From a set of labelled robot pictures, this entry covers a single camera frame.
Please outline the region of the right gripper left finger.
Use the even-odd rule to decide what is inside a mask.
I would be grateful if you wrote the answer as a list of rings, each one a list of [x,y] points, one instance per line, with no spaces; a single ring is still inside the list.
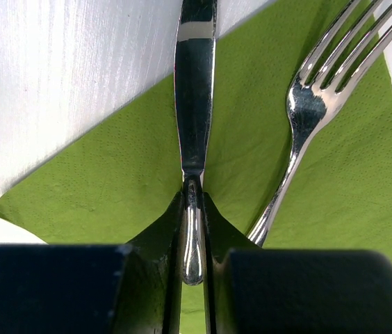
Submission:
[[[0,333],[178,333],[182,212],[125,244],[0,244]]]

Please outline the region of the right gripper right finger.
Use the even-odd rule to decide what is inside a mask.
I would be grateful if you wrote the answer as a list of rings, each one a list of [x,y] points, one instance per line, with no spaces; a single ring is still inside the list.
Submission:
[[[202,213],[208,333],[392,333],[392,264],[381,253],[262,249],[207,193]]]

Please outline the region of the silver fork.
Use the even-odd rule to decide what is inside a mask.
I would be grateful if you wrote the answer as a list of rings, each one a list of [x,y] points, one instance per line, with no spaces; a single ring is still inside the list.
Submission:
[[[358,4],[358,1],[349,1],[346,4],[304,59],[288,88],[286,112],[291,127],[288,166],[271,201],[247,233],[247,238],[259,247],[266,241],[282,200],[310,142],[338,115],[357,84],[392,41],[390,25],[365,58],[358,59],[369,42],[392,17],[391,3],[364,33],[345,60],[338,65],[336,72],[331,72],[346,47],[381,5],[380,1],[371,1],[327,59],[321,61],[321,56]]]

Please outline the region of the silver table knife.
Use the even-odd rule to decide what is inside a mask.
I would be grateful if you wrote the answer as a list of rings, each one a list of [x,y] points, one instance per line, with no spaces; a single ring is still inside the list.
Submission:
[[[203,281],[202,185],[213,114],[217,1],[183,1],[174,54],[174,105],[183,174],[183,272]]]

